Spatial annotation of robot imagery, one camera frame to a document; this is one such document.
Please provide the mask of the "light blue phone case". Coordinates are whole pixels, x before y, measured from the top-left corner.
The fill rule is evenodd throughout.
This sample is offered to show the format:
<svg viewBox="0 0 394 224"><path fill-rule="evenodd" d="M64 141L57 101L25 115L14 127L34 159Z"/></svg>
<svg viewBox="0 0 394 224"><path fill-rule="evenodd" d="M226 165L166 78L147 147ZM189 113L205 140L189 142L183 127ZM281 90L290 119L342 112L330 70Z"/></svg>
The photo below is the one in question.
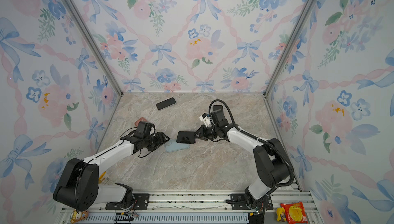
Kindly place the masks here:
<svg viewBox="0 0 394 224"><path fill-rule="evenodd" d="M167 153L186 150L189 148L190 148L190 144L180 144L177 143L176 140L174 139L171 139L165 144L165 152Z"/></svg>

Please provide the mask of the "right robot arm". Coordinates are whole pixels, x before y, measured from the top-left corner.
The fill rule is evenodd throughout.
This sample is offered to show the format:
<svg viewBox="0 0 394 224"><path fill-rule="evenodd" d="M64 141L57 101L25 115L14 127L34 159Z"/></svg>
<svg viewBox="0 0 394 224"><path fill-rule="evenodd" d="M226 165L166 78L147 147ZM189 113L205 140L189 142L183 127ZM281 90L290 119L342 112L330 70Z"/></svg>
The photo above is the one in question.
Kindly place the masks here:
<svg viewBox="0 0 394 224"><path fill-rule="evenodd" d="M266 140L245 131L235 122L229 123L222 109L202 114L200 121L203 124L195 133L196 138L227 141L253 155L258 177L245 189L242 203L248 208L264 208L273 192L293 184L293 166L278 139Z"/></svg>

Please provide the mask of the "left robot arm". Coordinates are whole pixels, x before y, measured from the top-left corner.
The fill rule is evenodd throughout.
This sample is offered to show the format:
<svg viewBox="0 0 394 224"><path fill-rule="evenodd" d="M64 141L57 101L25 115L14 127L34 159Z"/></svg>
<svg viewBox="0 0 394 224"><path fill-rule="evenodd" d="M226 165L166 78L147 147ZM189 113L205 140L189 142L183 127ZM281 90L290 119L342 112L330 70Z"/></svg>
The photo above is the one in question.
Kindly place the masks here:
<svg viewBox="0 0 394 224"><path fill-rule="evenodd" d="M78 212L86 211L99 203L110 203L129 210L135 205L132 187L115 183L104 185L99 177L119 161L143 149L151 153L167 143L170 138L156 131L154 124L146 121L124 132L112 146L84 159L69 160L53 192L53 199Z"/></svg>

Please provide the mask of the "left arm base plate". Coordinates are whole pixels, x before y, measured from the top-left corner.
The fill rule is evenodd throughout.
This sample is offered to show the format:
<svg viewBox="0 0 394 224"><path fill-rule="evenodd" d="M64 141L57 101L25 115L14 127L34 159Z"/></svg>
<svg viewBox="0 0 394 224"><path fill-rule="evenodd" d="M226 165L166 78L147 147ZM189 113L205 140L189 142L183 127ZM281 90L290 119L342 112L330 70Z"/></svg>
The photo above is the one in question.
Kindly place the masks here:
<svg viewBox="0 0 394 224"><path fill-rule="evenodd" d="M129 211L129 210L147 210L149 204L148 193L133 193L131 205L127 208L123 208L122 204L115 202L108 202L106 204L105 210L116 210L116 211Z"/></svg>

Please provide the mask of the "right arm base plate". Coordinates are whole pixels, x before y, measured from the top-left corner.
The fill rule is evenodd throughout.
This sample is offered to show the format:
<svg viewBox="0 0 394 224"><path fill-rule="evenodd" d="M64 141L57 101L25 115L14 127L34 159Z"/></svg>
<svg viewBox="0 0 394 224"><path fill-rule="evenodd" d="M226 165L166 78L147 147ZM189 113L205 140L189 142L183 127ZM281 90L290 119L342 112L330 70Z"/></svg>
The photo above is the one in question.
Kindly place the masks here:
<svg viewBox="0 0 394 224"><path fill-rule="evenodd" d="M264 210L273 210L273 201L270 196L264 196L261 200L256 200L252 205L252 199L248 204L246 200L246 194L230 194L230 199L226 200L226 203L231 205L232 210L247 210L257 211L263 208Z"/></svg>

